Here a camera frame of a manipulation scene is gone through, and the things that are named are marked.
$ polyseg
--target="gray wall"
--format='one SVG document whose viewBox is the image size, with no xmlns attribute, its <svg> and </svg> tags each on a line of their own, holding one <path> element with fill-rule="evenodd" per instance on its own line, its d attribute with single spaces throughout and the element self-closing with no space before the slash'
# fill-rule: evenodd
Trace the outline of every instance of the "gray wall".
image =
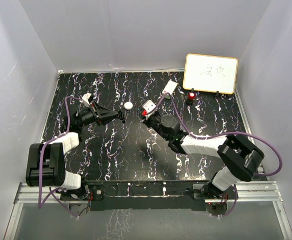
<svg viewBox="0 0 292 240">
<path fill-rule="evenodd" d="M 292 227 L 292 1 L 271 2 L 239 65 L 237 83 L 252 132 L 273 143 L 284 159 L 273 179 Z M 270 172 L 278 160 L 265 151 Z"/>
<path fill-rule="evenodd" d="M 188 53 L 239 58 L 269 0 L 20 0 L 65 72 L 184 68 Z"/>
<path fill-rule="evenodd" d="M 38 142 L 57 71 L 20 3 L 0 0 L 0 239 L 29 145 Z"/>
</svg>

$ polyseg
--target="whiteboard frame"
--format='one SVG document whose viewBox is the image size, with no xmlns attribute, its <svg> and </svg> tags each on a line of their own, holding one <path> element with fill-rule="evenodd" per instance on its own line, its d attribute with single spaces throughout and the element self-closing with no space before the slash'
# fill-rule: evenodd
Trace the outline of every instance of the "whiteboard frame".
<svg viewBox="0 0 292 240">
<path fill-rule="evenodd" d="M 237 60 L 237 66 L 236 66 L 236 74 L 235 74 L 235 81 L 234 81 L 234 88 L 233 88 L 233 91 L 232 92 L 219 92 L 220 94 L 233 94 L 235 92 L 235 88 L 236 88 L 236 81 L 237 81 L 237 72 L 238 72 L 238 59 L 235 58 L 235 57 L 229 57 L 229 56 L 213 56 L 213 55 L 204 55 L 204 54 L 196 54 L 196 53 L 189 53 L 187 54 L 186 56 L 186 64 L 185 64 L 185 73 L 184 73 L 184 80 L 183 80 L 183 83 L 182 83 L 182 87 L 183 89 L 185 90 L 191 90 L 191 88 L 185 88 L 185 78 L 186 78 L 186 74 L 187 74 L 187 59 L 188 59 L 188 56 L 189 55 L 196 55 L 196 56 L 204 56 L 204 57 L 215 57 L 215 58 L 223 58 L 223 59 L 235 59 Z M 209 93 L 216 93 L 217 91 L 207 91 L 207 90 L 202 90 L 202 89 L 194 89 L 194 91 L 202 91 L 202 92 L 209 92 Z"/>
</svg>

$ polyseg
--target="floor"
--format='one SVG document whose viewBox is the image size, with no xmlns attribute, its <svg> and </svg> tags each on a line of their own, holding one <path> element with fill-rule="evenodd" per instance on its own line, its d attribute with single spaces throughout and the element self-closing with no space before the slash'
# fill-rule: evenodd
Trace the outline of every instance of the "floor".
<svg viewBox="0 0 292 240">
<path fill-rule="evenodd" d="M 134 107 L 126 112 L 126 124 L 116 119 L 107 126 L 86 127 L 81 145 L 66 156 L 68 171 L 83 174 L 89 181 L 210 180 L 224 166 L 219 158 L 175 154 L 165 140 L 139 120 L 142 104 L 149 99 L 156 102 L 169 80 L 178 83 L 174 99 L 194 133 L 213 135 L 245 130 L 234 94 L 200 92 L 195 103 L 186 106 L 188 91 L 182 88 L 182 71 L 67 73 L 59 77 L 43 138 L 48 140 L 60 134 L 66 96 L 81 97 L 90 92 L 98 103 L 114 110 L 124 110 L 123 104 L 130 101 Z M 72 101 L 70 109 L 82 110 L 83 105 Z M 173 114 L 169 100 L 160 111 Z"/>
</svg>

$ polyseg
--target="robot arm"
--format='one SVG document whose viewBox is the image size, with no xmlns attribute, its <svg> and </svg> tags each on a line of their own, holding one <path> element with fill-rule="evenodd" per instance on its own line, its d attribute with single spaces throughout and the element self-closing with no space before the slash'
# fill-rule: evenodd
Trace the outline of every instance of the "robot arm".
<svg viewBox="0 0 292 240">
<path fill-rule="evenodd" d="M 65 154 L 77 147 L 82 140 L 82 129 L 91 123 L 106 125 L 114 119 L 125 122 L 121 111 L 113 111 L 102 107 L 87 93 L 82 98 L 86 108 L 70 116 L 69 132 L 56 138 L 45 148 L 43 156 L 42 186 L 62 187 L 74 193 L 86 193 L 84 179 L 81 175 L 65 170 Z M 64 118 L 64 131 L 67 129 L 68 118 Z M 39 185 L 39 157 L 44 143 L 32 144 L 29 148 L 26 170 L 26 182 L 30 187 Z"/>
<path fill-rule="evenodd" d="M 148 100 L 143 106 L 142 122 L 153 128 L 168 141 L 168 146 L 178 154 L 203 154 L 219 157 L 225 167 L 200 190 L 202 195 L 219 198 L 223 192 L 239 181 L 250 182 L 261 164 L 263 152 L 242 135 L 229 135 L 201 140 L 188 135 L 180 128 L 180 123 L 171 115 L 161 116 L 158 111 L 147 114 L 155 104 Z"/>
</svg>

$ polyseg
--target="small white block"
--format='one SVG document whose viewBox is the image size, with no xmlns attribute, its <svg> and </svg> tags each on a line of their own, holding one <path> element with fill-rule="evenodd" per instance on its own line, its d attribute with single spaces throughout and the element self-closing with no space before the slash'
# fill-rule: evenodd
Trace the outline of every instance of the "small white block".
<svg viewBox="0 0 292 240">
<path fill-rule="evenodd" d="M 126 110 L 131 110 L 133 105 L 131 102 L 128 101 L 128 102 L 125 102 L 124 107 Z"/>
<path fill-rule="evenodd" d="M 163 94 L 170 93 L 172 95 L 172 93 L 175 91 L 177 85 L 178 84 L 176 82 L 169 80 L 169 82 L 167 83 L 167 85 L 163 89 L 162 93 Z"/>
<path fill-rule="evenodd" d="M 149 112 L 151 112 L 152 109 L 154 109 L 156 107 L 156 105 L 151 101 L 151 100 L 147 100 L 144 105 L 142 106 L 142 108 L 147 112 L 146 115 L 146 119 L 148 119 L 148 117 L 150 117 L 152 114 L 148 114 Z"/>
<path fill-rule="evenodd" d="M 90 98 L 90 96 L 91 96 L 91 93 L 88 92 L 88 93 L 84 94 L 84 96 L 82 96 L 82 98 L 81 98 L 86 107 L 89 107 L 89 105 L 90 105 L 89 100 L 88 100 Z"/>
</svg>

